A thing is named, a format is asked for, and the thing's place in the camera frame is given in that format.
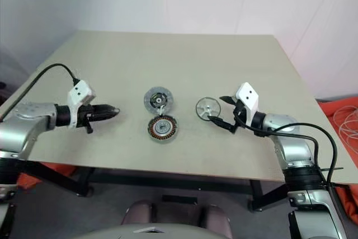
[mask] white cable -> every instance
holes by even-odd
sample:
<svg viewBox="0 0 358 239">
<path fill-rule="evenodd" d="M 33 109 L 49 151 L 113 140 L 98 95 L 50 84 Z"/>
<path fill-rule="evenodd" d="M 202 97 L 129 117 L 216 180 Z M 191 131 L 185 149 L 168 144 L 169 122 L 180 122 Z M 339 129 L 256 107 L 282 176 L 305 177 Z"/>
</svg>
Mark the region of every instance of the white cable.
<svg viewBox="0 0 358 239">
<path fill-rule="evenodd" d="M 348 116 L 345 116 L 344 121 L 342 123 L 338 123 L 338 115 L 341 113 L 343 114 L 343 110 L 347 109 L 354 109 L 352 113 L 349 113 Z M 356 154 L 358 154 L 358 147 L 354 147 L 350 143 L 350 139 L 358 140 L 358 108 L 355 106 L 344 106 L 340 109 L 338 109 L 333 114 L 333 122 L 338 127 L 338 135 L 342 139 L 342 141 L 347 144 L 347 146 Z"/>
</svg>

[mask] table leg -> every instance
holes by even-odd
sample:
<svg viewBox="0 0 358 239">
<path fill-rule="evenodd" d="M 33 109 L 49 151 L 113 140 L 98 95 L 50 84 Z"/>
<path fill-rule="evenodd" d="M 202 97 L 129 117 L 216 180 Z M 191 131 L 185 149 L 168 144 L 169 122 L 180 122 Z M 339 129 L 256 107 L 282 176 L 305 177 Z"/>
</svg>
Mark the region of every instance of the table leg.
<svg viewBox="0 0 358 239">
<path fill-rule="evenodd" d="M 259 180 L 250 180 L 250 185 L 252 189 L 252 197 L 255 200 L 263 195 L 261 183 Z"/>
<path fill-rule="evenodd" d="M 79 168 L 79 179 L 78 182 L 82 186 L 88 186 L 88 180 L 90 179 L 90 176 L 94 173 L 95 168 L 94 167 L 80 167 Z"/>
<path fill-rule="evenodd" d="M 48 168 L 40 162 L 26 161 L 23 172 L 40 180 L 76 193 L 78 196 L 87 196 L 90 189 L 87 184 L 81 184 L 80 182 L 74 181 Z"/>
<path fill-rule="evenodd" d="M 249 202 L 249 209 L 253 211 L 262 211 L 269 207 L 273 207 L 278 202 L 284 201 L 287 198 L 286 184 L 270 191 L 269 193 L 255 197 Z"/>
</svg>

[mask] copper winding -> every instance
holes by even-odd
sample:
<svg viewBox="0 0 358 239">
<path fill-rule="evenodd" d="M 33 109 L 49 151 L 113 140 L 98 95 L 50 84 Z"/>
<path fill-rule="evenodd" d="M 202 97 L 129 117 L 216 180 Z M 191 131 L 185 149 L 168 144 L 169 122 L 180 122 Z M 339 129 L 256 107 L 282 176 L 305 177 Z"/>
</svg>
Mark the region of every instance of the copper winding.
<svg viewBox="0 0 358 239">
<path fill-rule="evenodd" d="M 164 136 L 160 136 L 160 135 L 157 135 L 155 132 L 154 132 L 154 126 L 155 124 L 160 121 L 160 120 L 168 120 L 172 123 L 173 125 L 173 128 L 172 130 L 170 131 L 170 133 L 168 133 L 167 135 L 164 135 Z M 150 135 L 157 139 L 157 140 L 166 140 L 170 137 L 172 137 L 175 132 L 176 132 L 176 129 L 177 129 L 177 123 L 175 121 L 175 119 L 173 119 L 172 117 L 168 117 L 168 116 L 160 116 L 160 117 L 156 117 L 154 119 L 152 119 L 150 122 L 149 122 L 149 126 L 148 126 L 148 130 L 149 130 L 149 133 Z"/>
</svg>

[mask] rotor disc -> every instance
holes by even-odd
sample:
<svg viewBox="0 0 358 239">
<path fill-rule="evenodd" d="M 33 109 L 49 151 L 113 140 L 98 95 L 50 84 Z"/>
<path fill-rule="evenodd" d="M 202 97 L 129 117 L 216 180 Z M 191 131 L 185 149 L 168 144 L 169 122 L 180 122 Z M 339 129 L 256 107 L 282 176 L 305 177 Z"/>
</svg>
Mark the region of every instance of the rotor disc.
<svg viewBox="0 0 358 239">
<path fill-rule="evenodd" d="M 153 114 L 166 114 L 173 105 L 172 93 L 164 87 L 153 87 L 144 95 L 144 106 Z"/>
</svg>

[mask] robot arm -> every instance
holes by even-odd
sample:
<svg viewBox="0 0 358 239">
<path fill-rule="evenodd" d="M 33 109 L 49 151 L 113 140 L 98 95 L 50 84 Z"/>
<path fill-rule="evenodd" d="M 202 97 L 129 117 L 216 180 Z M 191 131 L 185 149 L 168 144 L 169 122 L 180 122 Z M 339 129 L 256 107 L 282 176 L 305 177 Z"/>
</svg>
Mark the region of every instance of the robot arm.
<svg viewBox="0 0 358 239">
<path fill-rule="evenodd" d="M 288 115 L 265 114 L 258 111 L 258 94 L 249 83 L 244 83 L 233 97 L 221 97 L 235 105 L 235 125 L 217 117 L 209 117 L 216 125 L 234 133 L 237 127 L 248 127 L 255 135 L 272 132 L 277 128 L 296 123 Z M 299 134 L 299 126 L 280 130 L 284 134 Z M 275 153 L 288 188 L 290 205 L 295 208 L 289 214 L 290 232 L 293 239 L 335 238 L 346 239 L 342 222 L 337 214 L 326 180 L 305 140 L 280 135 L 270 135 Z"/>
<path fill-rule="evenodd" d="M 110 105 L 90 105 L 92 89 L 79 81 L 68 94 L 68 105 L 26 103 L 16 106 L 0 121 L 0 238 L 11 230 L 15 206 L 10 202 L 17 190 L 17 180 L 38 136 L 56 126 L 85 127 L 90 122 L 116 116 L 119 109 Z"/>
</svg>

